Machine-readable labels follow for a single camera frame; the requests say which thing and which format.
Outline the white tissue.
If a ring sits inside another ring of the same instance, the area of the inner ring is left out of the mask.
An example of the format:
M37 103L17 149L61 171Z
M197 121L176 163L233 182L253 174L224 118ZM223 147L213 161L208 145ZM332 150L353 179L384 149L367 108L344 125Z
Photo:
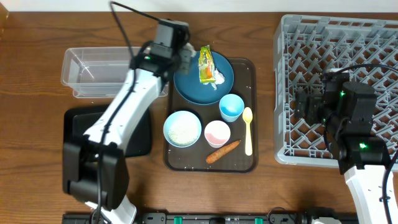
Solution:
M215 81L212 82L211 85L212 85L214 90L217 90L218 89L218 85L221 85L221 84L223 84L225 82L225 77L224 77L224 75L221 72L219 72L216 69L215 72L214 72L214 78L215 78Z

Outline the dark blue plate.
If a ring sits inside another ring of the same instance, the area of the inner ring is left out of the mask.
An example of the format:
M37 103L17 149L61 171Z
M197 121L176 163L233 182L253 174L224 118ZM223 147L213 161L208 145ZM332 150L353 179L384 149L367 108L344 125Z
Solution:
M200 83L198 69L200 53L197 51L196 55L191 59L189 73L176 73L174 75L174 86L178 93L187 101L198 105L210 105L220 101L224 95L231 91L234 84L234 72L230 62L217 52L211 52L211 54L215 68L223 74L225 81L217 85L217 89L214 89L211 84L204 85Z

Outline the green orange snack wrapper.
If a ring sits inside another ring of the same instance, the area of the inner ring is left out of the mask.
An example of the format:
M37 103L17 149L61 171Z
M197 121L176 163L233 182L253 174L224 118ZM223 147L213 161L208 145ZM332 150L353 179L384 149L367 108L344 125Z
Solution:
M214 83L216 81L215 65L209 45L203 46L200 49L198 69L201 83Z

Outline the pink white cup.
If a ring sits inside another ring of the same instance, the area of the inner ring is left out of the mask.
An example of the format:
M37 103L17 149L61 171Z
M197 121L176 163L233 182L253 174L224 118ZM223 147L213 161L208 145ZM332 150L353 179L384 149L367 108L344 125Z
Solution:
M231 130L224 121L215 120L206 125L204 134L211 147L220 148L230 139Z

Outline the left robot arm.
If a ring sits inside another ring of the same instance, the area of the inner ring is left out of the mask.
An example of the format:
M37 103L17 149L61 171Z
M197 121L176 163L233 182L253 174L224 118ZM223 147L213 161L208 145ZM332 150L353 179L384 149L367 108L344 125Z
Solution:
M129 176L125 151L164 80L145 67L154 63L158 44L148 41L131 58L125 82L103 115L80 139L63 145L63 190L96 205L94 216L109 223L133 223L136 207L126 196Z

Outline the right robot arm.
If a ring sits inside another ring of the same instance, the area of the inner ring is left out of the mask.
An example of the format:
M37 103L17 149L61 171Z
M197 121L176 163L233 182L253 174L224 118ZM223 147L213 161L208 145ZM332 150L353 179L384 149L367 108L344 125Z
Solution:
M350 68L324 74L322 93L295 94L296 118L324 125L327 150L338 161L360 223L397 222L397 202L385 140L373 134L375 89L350 78Z

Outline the pale yellow spoon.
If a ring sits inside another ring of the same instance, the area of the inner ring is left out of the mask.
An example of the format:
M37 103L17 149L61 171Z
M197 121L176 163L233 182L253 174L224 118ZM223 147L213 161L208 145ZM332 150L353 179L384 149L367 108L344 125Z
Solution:
M251 156L252 155L251 121L253 119L253 114L250 107L245 107L245 109L243 110L242 118L246 124L245 154L247 156Z

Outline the light blue bowl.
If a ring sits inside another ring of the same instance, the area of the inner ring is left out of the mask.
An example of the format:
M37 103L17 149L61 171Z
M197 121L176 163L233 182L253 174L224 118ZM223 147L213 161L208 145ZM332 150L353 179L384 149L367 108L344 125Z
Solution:
M189 147L200 138L201 122L192 112L176 111L165 120L163 133L172 146Z

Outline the light blue cup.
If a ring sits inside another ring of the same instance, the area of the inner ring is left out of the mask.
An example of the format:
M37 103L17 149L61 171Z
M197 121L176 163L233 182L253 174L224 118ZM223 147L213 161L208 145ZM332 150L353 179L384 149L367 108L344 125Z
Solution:
M235 94L227 94L219 103L221 117L229 123L236 121L244 110L243 99Z

